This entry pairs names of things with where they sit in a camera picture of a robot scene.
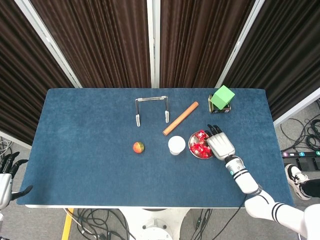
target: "small fruit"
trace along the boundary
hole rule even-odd
[[[133,151],[137,154],[140,154],[142,153],[143,151],[145,150],[145,145],[140,142],[140,141],[136,141],[134,144],[133,144]]]

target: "yellow tape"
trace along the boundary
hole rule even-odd
[[[68,208],[71,213],[74,212],[73,208]],[[64,228],[62,233],[61,240],[68,240],[69,239],[69,233],[70,233],[70,227],[71,227],[72,218],[69,214],[65,216],[65,222],[64,222]]]

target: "orange stick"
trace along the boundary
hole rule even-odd
[[[194,102],[188,107],[180,116],[176,118],[164,131],[163,134],[167,136],[169,133],[172,132],[173,129],[175,129],[183,120],[185,120],[186,117],[190,115],[190,113],[193,112],[197,107],[199,106],[198,102]]]

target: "metal bowl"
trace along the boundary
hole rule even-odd
[[[191,135],[191,137],[189,138],[189,142],[188,142],[188,146],[189,146],[189,150],[190,150],[190,152],[192,153],[192,155],[193,156],[195,156],[195,157],[197,157],[198,159],[210,159],[210,158],[212,158],[213,157],[213,155],[212,156],[210,156],[210,157],[207,157],[207,158],[204,158],[204,157],[200,157],[200,156],[198,156],[198,155],[196,155],[195,153],[193,153],[192,151],[191,151],[191,144],[193,144],[193,143],[199,143],[199,139],[196,137],[196,134],[197,133],[199,133],[200,131],[196,131],[194,134],[192,134]]]

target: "sneaker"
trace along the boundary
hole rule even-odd
[[[284,169],[286,179],[295,194],[302,200],[309,200],[311,197],[301,189],[301,184],[309,180],[308,176],[303,174],[294,164],[288,164]]]

